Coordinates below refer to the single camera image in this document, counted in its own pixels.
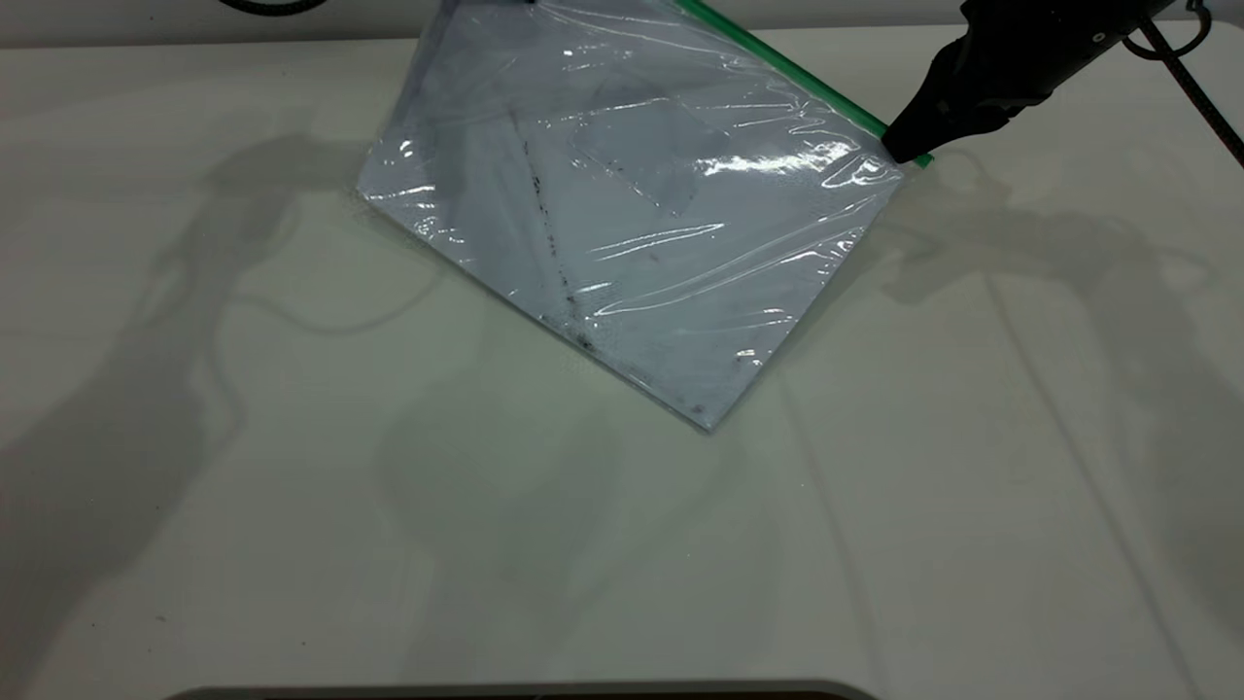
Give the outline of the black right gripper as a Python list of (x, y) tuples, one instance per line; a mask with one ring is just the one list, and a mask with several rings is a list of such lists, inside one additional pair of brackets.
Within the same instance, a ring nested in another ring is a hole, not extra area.
[(967, 34), (940, 48), (916, 97), (884, 131), (898, 163), (1001, 129), (1168, 1), (964, 1)]

